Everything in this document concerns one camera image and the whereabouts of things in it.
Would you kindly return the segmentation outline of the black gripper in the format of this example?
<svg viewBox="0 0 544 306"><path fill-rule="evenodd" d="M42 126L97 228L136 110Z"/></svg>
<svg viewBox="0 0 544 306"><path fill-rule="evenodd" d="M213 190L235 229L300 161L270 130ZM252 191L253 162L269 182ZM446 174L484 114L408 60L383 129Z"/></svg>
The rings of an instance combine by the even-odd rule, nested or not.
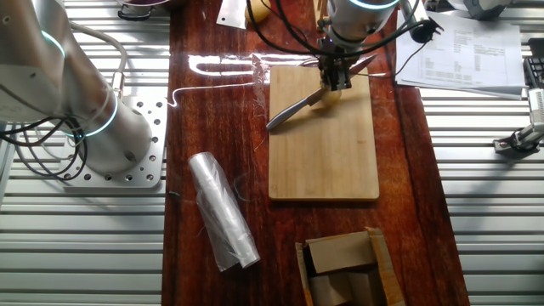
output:
<svg viewBox="0 0 544 306"><path fill-rule="evenodd" d="M334 57L334 53L345 54L346 49L338 47L329 37L318 38L317 47L323 52L317 56L322 87L332 91L351 88L351 74L361 72L360 58Z"/></svg>

